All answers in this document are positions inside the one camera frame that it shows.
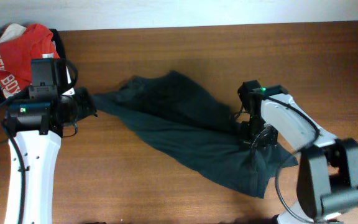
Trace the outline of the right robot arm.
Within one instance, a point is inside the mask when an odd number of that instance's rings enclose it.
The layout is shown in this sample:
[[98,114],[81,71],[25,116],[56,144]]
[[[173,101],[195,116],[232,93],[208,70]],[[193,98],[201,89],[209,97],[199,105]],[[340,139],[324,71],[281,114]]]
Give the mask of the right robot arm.
[[257,80],[244,82],[237,94],[241,111],[249,114],[241,124],[243,145],[251,151],[276,147],[282,135],[295,152],[279,163],[300,155],[297,200],[288,206],[279,180],[275,190],[285,211],[272,223],[337,223],[338,216],[358,207],[358,142],[339,139],[313,121],[281,85],[262,87]]

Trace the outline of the dark green t-shirt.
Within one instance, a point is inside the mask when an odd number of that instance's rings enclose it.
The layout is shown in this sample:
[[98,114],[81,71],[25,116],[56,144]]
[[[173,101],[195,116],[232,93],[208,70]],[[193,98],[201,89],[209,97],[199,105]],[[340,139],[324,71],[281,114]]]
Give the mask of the dark green t-shirt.
[[210,181],[263,198],[281,161],[297,160],[281,145],[249,145],[230,108],[203,87],[171,71],[159,78],[135,76],[119,90],[92,96],[96,108],[117,116],[148,145]]

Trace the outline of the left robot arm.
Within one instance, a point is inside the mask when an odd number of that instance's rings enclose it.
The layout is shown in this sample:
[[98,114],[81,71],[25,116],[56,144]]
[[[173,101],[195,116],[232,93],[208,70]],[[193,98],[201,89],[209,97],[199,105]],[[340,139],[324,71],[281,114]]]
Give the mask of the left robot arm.
[[11,97],[2,128],[8,136],[11,172],[5,223],[51,223],[53,178],[63,129],[97,114],[78,71],[62,58],[35,59],[32,84]]

